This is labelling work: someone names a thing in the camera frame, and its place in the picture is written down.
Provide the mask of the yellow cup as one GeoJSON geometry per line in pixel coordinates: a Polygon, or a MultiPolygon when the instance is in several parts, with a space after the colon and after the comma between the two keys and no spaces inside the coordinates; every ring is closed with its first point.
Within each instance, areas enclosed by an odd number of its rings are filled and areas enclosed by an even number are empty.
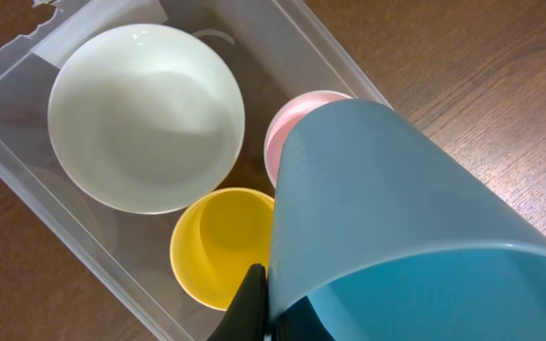
{"type": "Polygon", "coordinates": [[[274,199],[251,188],[223,188],[200,198],[177,221],[170,242],[173,273],[202,305],[228,309],[248,268],[269,264],[274,199]]]}

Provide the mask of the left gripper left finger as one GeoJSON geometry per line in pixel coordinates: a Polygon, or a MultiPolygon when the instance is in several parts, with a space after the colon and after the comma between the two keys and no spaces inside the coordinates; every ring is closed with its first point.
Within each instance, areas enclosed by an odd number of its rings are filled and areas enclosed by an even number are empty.
{"type": "Polygon", "coordinates": [[[263,341],[268,312],[265,268],[252,264],[208,341],[263,341]]]}

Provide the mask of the white bowl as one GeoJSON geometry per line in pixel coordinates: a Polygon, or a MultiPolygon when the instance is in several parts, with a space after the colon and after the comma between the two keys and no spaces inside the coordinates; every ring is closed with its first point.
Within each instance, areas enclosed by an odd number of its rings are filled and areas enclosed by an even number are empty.
{"type": "Polygon", "coordinates": [[[53,82],[47,128],[74,184],[125,212],[191,205],[233,169],[244,100],[224,60],[177,28],[132,24],[81,45],[53,82]]]}

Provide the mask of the blue cup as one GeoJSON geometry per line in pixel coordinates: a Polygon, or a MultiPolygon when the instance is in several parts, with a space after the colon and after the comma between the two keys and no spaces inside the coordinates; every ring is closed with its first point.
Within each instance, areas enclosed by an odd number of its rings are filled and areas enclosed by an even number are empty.
{"type": "Polygon", "coordinates": [[[269,316],[307,299],[336,340],[546,340],[546,237],[389,107],[347,99],[290,132],[269,316]]]}

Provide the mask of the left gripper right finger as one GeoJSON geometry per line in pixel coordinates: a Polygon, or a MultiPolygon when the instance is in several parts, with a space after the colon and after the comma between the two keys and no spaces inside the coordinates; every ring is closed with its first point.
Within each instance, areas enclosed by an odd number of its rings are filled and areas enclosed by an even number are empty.
{"type": "Polygon", "coordinates": [[[275,339],[277,341],[335,341],[319,320],[307,296],[297,301],[277,318],[275,339]]]}

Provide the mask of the pink cup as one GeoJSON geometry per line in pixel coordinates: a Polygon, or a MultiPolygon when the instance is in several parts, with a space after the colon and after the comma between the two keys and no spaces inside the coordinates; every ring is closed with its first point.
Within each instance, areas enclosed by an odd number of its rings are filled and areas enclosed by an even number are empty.
{"type": "Polygon", "coordinates": [[[301,94],[284,104],[272,118],[264,139],[264,165],[273,187],[277,185],[283,143],[296,124],[320,106],[351,98],[338,91],[315,90],[301,94]]]}

